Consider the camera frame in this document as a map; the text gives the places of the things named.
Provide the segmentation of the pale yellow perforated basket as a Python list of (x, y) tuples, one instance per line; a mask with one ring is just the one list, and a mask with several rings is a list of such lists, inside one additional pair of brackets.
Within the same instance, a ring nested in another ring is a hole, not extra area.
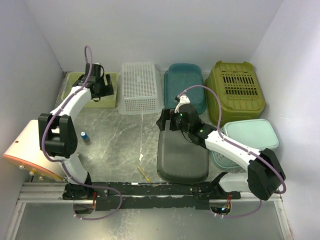
[[(63, 101), (70, 93), (73, 84), (83, 75), (83, 72), (70, 72), (66, 76), (66, 85), (62, 91), (60, 99)], [(114, 94), (101, 97), (100, 101), (95, 102), (90, 100), (84, 107), (85, 108), (115, 108), (117, 105), (117, 90), (118, 90), (118, 73), (106, 72), (104, 75), (105, 84), (108, 80), (111, 81)]]

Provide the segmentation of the white perforated basket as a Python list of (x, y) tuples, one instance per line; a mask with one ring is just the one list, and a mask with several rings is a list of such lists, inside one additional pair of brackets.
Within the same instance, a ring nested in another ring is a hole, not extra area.
[(160, 73), (152, 62), (122, 64), (118, 81), (117, 110), (122, 115), (155, 114), (162, 111)]

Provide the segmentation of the grey plastic tub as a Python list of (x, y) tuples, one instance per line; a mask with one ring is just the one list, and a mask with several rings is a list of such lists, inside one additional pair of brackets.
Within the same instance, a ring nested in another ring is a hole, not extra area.
[(159, 133), (156, 169), (159, 177), (177, 184), (198, 184), (209, 175), (208, 151), (188, 142), (179, 131)]

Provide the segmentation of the teal transparent plastic tub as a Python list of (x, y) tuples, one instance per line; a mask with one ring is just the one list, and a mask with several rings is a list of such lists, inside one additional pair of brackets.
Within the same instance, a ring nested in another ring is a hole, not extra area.
[[(178, 104), (176, 96), (191, 86), (203, 84), (202, 72), (198, 65), (172, 64), (164, 74), (164, 107), (174, 109)], [(186, 95), (198, 114), (202, 114), (206, 110), (205, 90), (202, 87), (192, 88), (187, 91)]]

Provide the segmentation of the olive green plastic basket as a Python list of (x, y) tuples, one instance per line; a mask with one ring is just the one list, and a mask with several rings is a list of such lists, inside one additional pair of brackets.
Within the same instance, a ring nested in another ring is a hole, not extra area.
[(247, 61), (218, 61), (204, 85), (214, 91), (220, 100), (220, 127), (229, 122), (257, 119), (265, 108), (266, 101), (254, 66)]

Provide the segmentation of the light blue perforated basket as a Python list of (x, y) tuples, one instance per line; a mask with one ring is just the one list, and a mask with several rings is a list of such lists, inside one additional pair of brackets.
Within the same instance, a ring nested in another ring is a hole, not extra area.
[(228, 122), (220, 130), (227, 137), (261, 151), (266, 148), (275, 150), (280, 143), (272, 125), (266, 119)]

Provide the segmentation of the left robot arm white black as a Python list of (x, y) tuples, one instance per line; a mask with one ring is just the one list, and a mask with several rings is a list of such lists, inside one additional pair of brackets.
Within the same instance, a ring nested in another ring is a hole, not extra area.
[(86, 200), (94, 193), (91, 176), (76, 154), (78, 137), (73, 121), (88, 102), (99, 102), (112, 95), (113, 84), (104, 67), (87, 63), (85, 73), (72, 85), (62, 103), (38, 117), (40, 150), (48, 161), (58, 163), (67, 177), (64, 200)]

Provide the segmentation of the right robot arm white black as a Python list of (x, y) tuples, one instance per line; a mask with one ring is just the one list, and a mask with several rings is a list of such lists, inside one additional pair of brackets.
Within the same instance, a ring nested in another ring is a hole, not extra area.
[(231, 192), (249, 192), (262, 201), (274, 194), (287, 191), (286, 176), (275, 152), (269, 148), (259, 150), (227, 137), (218, 128), (204, 123), (197, 110), (185, 104), (178, 111), (164, 108), (156, 124), (166, 129), (187, 134), (187, 140), (205, 150), (214, 151), (238, 164), (243, 173), (222, 173), (214, 179), (212, 193), (223, 199)]

